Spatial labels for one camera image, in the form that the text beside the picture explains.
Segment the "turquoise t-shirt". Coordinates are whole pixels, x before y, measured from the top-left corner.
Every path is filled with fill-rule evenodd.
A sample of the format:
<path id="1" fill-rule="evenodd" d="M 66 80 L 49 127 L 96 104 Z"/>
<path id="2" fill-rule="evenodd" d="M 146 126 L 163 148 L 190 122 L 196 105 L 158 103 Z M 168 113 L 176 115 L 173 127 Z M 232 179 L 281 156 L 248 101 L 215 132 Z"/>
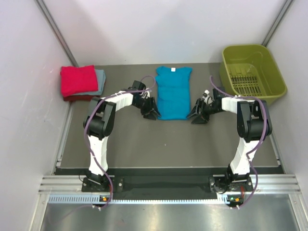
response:
<path id="1" fill-rule="evenodd" d="M 156 69 L 159 120 L 186 120 L 191 110 L 190 67 Z"/>

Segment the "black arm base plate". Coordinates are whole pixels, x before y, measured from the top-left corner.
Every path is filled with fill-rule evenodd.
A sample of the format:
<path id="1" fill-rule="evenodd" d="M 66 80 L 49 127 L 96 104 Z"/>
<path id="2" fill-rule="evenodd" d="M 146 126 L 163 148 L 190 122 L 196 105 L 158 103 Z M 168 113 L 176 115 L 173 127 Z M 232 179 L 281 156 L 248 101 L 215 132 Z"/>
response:
<path id="1" fill-rule="evenodd" d="M 204 192 L 251 192 L 251 179 L 227 183 L 224 176 L 115 176 L 111 178 L 113 192 L 122 193 L 132 189 L 201 189 Z"/>

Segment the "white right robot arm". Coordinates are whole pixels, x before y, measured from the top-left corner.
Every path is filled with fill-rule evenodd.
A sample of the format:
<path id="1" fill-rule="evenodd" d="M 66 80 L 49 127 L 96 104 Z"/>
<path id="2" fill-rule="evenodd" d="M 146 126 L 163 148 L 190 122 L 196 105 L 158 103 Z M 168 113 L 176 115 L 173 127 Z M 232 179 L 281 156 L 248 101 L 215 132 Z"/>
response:
<path id="1" fill-rule="evenodd" d="M 221 183 L 234 191 L 248 181 L 254 155 L 272 133 L 272 124 L 266 101 L 256 97 L 231 96 L 220 88 L 213 89 L 212 97 L 206 90 L 187 118 L 193 118 L 192 124 L 206 124 L 211 115 L 220 112 L 231 112 L 237 116 L 239 144 Z"/>

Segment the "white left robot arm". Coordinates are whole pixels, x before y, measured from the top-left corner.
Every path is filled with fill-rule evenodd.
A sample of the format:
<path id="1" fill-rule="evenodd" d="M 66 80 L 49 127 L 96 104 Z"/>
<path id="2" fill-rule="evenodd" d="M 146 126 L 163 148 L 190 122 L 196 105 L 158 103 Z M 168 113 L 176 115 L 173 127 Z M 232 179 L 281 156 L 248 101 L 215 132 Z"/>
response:
<path id="1" fill-rule="evenodd" d="M 87 178 L 99 191 L 108 188 L 107 143 L 111 135 L 116 112 L 129 106 L 140 109 L 143 118 L 156 120 L 160 113 L 155 98 L 150 96 L 151 88 L 140 81 L 107 97 L 94 97 L 89 104 L 89 112 L 83 122 L 84 138 L 90 152 L 90 167 Z"/>

